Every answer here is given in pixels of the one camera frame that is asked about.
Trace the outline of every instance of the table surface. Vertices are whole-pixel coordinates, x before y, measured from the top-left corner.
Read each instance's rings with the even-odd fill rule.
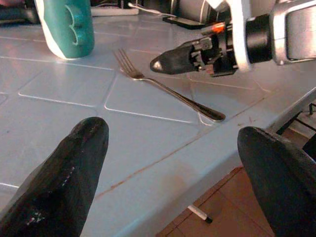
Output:
[[[73,61],[55,57],[41,27],[0,27],[0,209],[28,174],[80,120],[110,127],[108,153],[82,236],[152,236],[241,165],[237,134],[245,126],[277,130],[316,99],[316,62],[211,78],[164,76],[151,59],[200,37],[161,17],[94,19],[95,48]],[[227,115],[213,123],[146,82],[124,76],[111,50],[177,92]]]

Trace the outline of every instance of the fork tines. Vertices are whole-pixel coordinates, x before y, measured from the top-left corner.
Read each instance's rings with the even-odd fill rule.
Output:
[[[113,54],[115,58],[117,59],[118,64],[126,73],[129,74],[133,71],[136,71],[133,64],[129,60],[128,56],[126,55],[126,52],[124,49],[118,49],[116,52],[114,51]]]

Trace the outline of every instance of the white cable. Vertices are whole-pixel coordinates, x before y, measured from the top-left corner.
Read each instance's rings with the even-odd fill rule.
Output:
[[[202,19],[203,19],[203,10],[204,10],[204,6],[205,6],[205,2],[206,0],[203,1],[202,7],[201,7],[201,12],[199,15],[199,22],[202,23]]]
[[[142,10],[142,11],[145,11],[145,12],[149,12],[149,13],[153,13],[153,14],[157,14],[157,15],[160,15],[160,16],[171,16],[171,17],[177,17],[175,15],[172,15],[172,14],[166,14],[166,13],[162,13],[160,11],[157,11],[157,10],[152,10],[152,9],[145,9],[143,7],[140,7],[140,6],[136,6],[132,3],[128,3],[128,6],[129,7],[132,7],[132,8],[136,8],[136,9],[139,9],[139,10]]]

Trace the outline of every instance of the phone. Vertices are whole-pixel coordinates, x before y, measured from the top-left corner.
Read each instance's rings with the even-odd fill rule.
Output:
[[[189,19],[181,18],[181,17],[164,17],[162,19],[164,22],[176,24],[180,27],[189,29],[189,30],[197,30],[202,29],[206,25],[204,23],[200,23],[198,21],[192,21]]]

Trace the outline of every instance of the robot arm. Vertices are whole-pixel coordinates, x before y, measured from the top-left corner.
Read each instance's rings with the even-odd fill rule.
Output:
[[[231,18],[154,59],[153,71],[207,71],[216,77],[250,71],[272,58],[278,65],[316,59],[316,0],[279,0],[270,15],[255,18],[250,18],[249,0],[207,1],[219,11],[229,6]]]

